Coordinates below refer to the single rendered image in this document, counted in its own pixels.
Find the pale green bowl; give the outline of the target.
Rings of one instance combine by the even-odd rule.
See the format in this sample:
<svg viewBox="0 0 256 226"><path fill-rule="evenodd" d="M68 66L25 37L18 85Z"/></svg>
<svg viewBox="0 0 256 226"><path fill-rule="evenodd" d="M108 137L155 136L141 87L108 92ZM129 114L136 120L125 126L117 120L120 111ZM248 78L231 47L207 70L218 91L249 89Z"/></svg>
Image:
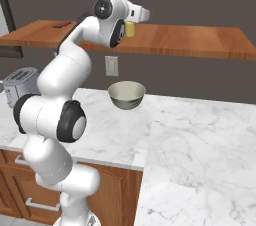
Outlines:
<svg viewBox="0 0 256 226"><path fill-rule="evenodd" d="M134 81L120 81L108 88L108 94L112 103L123 110L136 108L142 102L146 88Z"/></svg>

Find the wooden drawer front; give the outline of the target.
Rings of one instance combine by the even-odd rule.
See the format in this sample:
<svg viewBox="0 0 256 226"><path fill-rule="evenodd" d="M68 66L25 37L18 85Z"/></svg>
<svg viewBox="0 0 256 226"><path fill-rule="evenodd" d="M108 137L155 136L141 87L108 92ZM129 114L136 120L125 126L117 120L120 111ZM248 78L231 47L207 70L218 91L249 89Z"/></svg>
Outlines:
<svg viewBox="0 0 256 226"><path fill-rule="evenodd" d="M22 216L30 221L53 225L61 211L30 207L26 205L26 201L31 198L33 203L56 207L60 193L39 186L35 181L35 174L28 168L2 165L0 169Z"/></svg>
<svg viewBox="0 0 256 226"><path fill-rule="evenodd" d="M0 168L10 171L11 173L16 171L30 171L30 167L25 164L17 164L16 158L23 159L21 152L0 150Z"/></svg>

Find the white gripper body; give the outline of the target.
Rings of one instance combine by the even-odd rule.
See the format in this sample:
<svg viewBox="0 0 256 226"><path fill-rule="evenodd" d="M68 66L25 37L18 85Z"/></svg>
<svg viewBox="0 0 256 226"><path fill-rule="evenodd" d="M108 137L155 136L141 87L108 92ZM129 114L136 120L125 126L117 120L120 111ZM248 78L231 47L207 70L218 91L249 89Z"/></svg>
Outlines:
<svg viewBox="0 0 256 226"><path fill-rule="evenodd" d="M150 18L150 11L145 8L141 8L140 22L146 22Z"/></svg>

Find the yellow mustard bottle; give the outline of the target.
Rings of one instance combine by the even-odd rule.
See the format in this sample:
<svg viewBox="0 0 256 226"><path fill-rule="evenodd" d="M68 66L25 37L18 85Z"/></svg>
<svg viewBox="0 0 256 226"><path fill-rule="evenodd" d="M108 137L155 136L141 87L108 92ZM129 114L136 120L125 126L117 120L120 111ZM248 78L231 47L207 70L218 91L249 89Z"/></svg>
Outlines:
<svg viewBox="0 0 256 226"><path fill-rule="evenodd" d="M131 21L126 21L125 22L125 35L128 38L132 38L135 36L135 29L136 29L136 24Z"/></svg>

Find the white wall outlet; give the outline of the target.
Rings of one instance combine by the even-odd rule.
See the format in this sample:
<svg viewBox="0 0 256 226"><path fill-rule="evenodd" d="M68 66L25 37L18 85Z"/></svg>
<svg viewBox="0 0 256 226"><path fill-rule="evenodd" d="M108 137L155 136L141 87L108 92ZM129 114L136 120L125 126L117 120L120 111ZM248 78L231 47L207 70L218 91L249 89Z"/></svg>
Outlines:
<svg viewBox="0 0 256 226"><path fill-rule="evenodd" d="M105 57L105 68L107 76L119 76L118 72L118 58L116 56Z"/></svg>

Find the wooden shelf board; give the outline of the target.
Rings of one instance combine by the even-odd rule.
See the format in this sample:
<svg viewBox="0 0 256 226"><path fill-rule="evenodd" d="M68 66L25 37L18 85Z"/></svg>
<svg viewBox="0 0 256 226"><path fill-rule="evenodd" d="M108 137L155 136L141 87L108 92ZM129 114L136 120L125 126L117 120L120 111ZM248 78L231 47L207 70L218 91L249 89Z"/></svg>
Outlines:
<svg viewBox="0 0 256 226"><path fill-rule="evenodd" d="M0 45L55 48L75 25L71 22L37 20L0 37ZM256 48L239 28L137 24L133 38L124 38L114 49L93 43L81 44L86 50L101 52L156 54L256 61Z"/></svg>

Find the dark window frame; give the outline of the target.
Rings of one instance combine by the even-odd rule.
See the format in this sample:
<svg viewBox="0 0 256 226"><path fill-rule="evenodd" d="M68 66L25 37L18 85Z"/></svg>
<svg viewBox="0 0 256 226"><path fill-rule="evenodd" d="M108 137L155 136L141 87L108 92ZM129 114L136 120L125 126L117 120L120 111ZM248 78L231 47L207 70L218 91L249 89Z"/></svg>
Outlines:
<svg viewBox="0 0 256 226"><path fill-rule="evenodd" d="M8 0L0 0L0 38L16 29ZM23 51L20 46L0 45L0 57L22 58Z"/></svg>

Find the silver toaster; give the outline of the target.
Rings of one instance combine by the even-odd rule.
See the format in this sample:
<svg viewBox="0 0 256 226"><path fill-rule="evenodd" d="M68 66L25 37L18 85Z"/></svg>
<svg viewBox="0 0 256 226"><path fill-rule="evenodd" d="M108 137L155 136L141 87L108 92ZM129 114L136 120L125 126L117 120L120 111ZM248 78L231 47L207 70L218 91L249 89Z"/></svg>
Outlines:
<svg viewBox="0 0 256 226"><path fill-rule="evenodd" d="M18 99L26 94L39 94L37 78L39 71L34 67L16 70L3 80L7 104L13 108Z"/></svg>

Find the wooden cabinet door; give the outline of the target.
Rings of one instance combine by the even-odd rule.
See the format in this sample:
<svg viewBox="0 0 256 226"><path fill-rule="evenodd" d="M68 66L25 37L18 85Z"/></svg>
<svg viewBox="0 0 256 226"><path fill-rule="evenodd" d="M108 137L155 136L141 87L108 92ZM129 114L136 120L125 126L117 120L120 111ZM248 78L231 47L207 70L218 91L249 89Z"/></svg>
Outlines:
<svg viewBox="0 0 256 226"><path fill-rule="evenodd" d="M101 176L97 192L88 197L88 204L101 226L134 226L143 172L87 165L97 169Z"/></svg>

